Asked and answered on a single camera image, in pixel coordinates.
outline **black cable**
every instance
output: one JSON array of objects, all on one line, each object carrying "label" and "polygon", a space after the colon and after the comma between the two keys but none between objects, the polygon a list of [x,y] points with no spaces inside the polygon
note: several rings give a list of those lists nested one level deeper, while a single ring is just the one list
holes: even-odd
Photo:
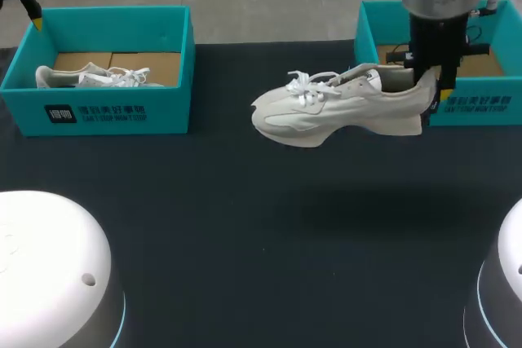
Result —
[{"label": "black cable", "polygon": [[479,30],[479,33],[476,35],[476,37],[474,37],[473,39],[469,38],[469,35],[468,35],[468,38],[469,38],[469,44],[472,44],[473,42],[475,42],[476,40],[478,40],[480,37],[482,37],[482,28],[480,26],[477,26],[477,25],[472,25],[472,26],[468,26],[467,29],[466,29],[466,32],[470,29],[478,29]]},{"label": "black cable", "polygon": [[[404,43],[404,44],[397,44],[395,48],[393,48],[393,51],[391,51],[392,53],[395,53],[397,51],[397,49],[399,49],[401,46],[403,45],[408,45],[408,42]],[[396,61],[393,62],[393,64],[396,64],[396,65],[401,65],[400,63],[397,63]]]}]

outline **black logo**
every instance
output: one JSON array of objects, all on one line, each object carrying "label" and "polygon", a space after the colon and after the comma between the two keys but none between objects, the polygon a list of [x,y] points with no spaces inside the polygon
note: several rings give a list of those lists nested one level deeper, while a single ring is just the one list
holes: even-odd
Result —
[{"label": "black logo", "polygon": [[76,117],[74,112],[68,105],[46,105],[47,116],[53,124],[74,124]]}]

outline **cardboard box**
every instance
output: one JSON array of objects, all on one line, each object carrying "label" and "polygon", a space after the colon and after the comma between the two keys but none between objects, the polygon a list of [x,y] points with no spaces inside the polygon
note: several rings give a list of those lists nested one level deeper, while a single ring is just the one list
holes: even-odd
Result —
[{"label": "cardboard box", "polygon": [[[468,28],[470,36],[481,31],[475,42],[490,44],[491,53],[464,58],[455,90],[443,97],[430,125],[522,125],[522,18],[511,1],[501,0],[496,14],[470,18]],[[409,13],[400,1],[361,3],[357,63],[383,63],[385,52],[406,42]]]},{"label": "cardboard box", "polygon": [[[0,86],[25,136],[180,134],[188,130],[195,61],[188,7],[85,7],[43,10]],[[40,65],[75,70],[148,67],[164,86],[37,89]]]}]

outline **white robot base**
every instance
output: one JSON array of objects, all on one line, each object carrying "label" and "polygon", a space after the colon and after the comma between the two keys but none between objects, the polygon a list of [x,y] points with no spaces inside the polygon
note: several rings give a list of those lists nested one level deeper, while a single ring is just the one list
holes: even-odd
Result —
[{"label": "white robot base", "polygon": [[0,193],[0,346],[128,347],[126,312],[92,215],[50,193]]},{"label": "white robot base", "polygon": [[502,223],[463,316],[468,348],[522,346],[522,200]]}]

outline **brown cardboard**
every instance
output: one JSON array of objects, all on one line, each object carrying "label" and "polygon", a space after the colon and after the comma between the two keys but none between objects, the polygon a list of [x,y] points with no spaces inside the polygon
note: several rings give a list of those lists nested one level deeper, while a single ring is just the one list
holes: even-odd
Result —
[{"label": "brown cardboard", "polygon": [[147,82],[163,86],[177,86],[179,76],[180,53],[113,53],[110,67],[138,70],[150,68]]},{"label": "brown cardboard", "polygon": [[133,70],[150,68],[147,82],[159,83],[163,86],[177,86],[180,60],[181,54],[174,52],[71,52],[59,53],[53,68],[60,71],[76,71],[85,67],[89,62],[105,69],[111,67]]},{"label": "brown cardboard", "polygon": [[[392,52],[396,45],[377,46],[378,62],[386,64],[386,53]],[[407,51],[408,46],[399,46],[396,51]],[[458,77],[503,77],[504,72],[498,63],[497,56],[489,50],[489,55],[465,56],[457,71]]]},{"label": "brown cardboard", "polygon": [[53,69],[60,71],[76,71],[92,62],[101,68],[107,69],[111,62],[111,52],[75,52],[59,53]]}]

